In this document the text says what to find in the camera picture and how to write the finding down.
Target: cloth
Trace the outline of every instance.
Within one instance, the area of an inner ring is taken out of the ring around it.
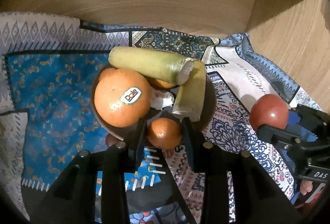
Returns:
[[[16,180],[40,191],[43,186],[42,191],[47,191],[81,149],[105,149],[107,132],[90,111],[89,96],[93,77],[107,62],[107,53],[114,46],[170,50],[203,61],[217,93],[216,112],[203,134],[224,150],[249,150],[288,199],[292,198],[293,177],[274,147],[257,139],[249,124],[249,111],[259,97],[269,93],[278,94],[292,107],[298,103],[320,107],[278,66],[253,51],[248,34],[215,39],[164,28],[104,26],[33,13],[0,14],[0,53],[4,63],[0,70],[0,112],[28,109],[22,153],[26,165],[23,180],[19,175]],[[191,171],[184,146],[164,151],[164,155],[189,213],[199,223],[204,175]],[[145,172],[142,169],[129,179],[125,175],[125,180],[141,180]],[[0,182],[8,185],[8,180]],[[230,172],[228,189],[230,220],[234,221]],[[11,192],[11,197],[20,203],[23,212],[20,186],[17,190]],[[172,214],[165,213],[161,221],[186,221],[176,203],[166,206],[137,212],[130,216],[131,222],[160,223],[155,212],[166,211],[162,208],[175,208],[178,213],[171,220],[165,215]]]
[[[26,124],[26,112],[15,111],[0,115],[0,184],[14,205],[28,218],[20,193]]]

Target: brown bowl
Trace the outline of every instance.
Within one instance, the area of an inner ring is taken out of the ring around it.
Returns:
[[[100,70],[100,72],[97,74],[97,76],[95,77],[91,91],[90,91],[91,92],[90,99],[91,99],[93,112],[94,112],[97,120],[99,121],[99,123],[114,137],[116,137],[120,140],[124,140],[130,133],[132,133],[136,129],[137,124],[133,124],[131,126],[124,127],[124,128],[114,127],[114,126],[108,124],[107,122],[105,122],[100,117],[100,115],[96,111],[95,103],[94,103],[95,89],[96,89],[97,84],[99,83],[99,76],[104,69],[111,68],[111,67],[112,66],[110,64],[105,65]],[[210,123],[210,121],[214,115],[214,112],[216,110],[216,105],[217,105],[216,91],[214,89],[212,81],[210,80],[210,78],[207,75],[206,75],[205,83],[206,84],[205,84],[204,106],[203,106],[203,110],[202,110],[202,114],[201,114],[201,119],[198,122],[192,122],[192,127],[196,131],[204,130],[204,128]],[[168,89],[168,90],[169,90],[169,92],[171,92],[173,94],[173,96],[175,98],[179,91],[179,87],[174,87],[174,88]],[[151,122],[153,122],[155,119],[157,119],[159,117],[170,118],[180,124],[180,120],[177,119],[176,117],[174,117],[173,114],[171,114],[171,112],[172,112],[172,107],[165,107],[162,110],[156,110],[154,108],[150,108],[146,115],[146,120],[147,120],[148,126]]]

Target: blue fabric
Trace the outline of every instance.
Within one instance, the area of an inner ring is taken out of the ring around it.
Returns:
[[[51,185],[80,150],[93,153],[106,149],[108,132],[93,114],[90,88],[107,63],[108,54],[104,53],[8,57],[12,99],[16,108],[29,108],[24,179]],[[137,178],[140,182],[150,174],[143,162],[136,174],[125,174],[125,181]]]
[[[300,122],[299,115],[296,112],[289,110],[288,124],[294,124],[298,122]]]

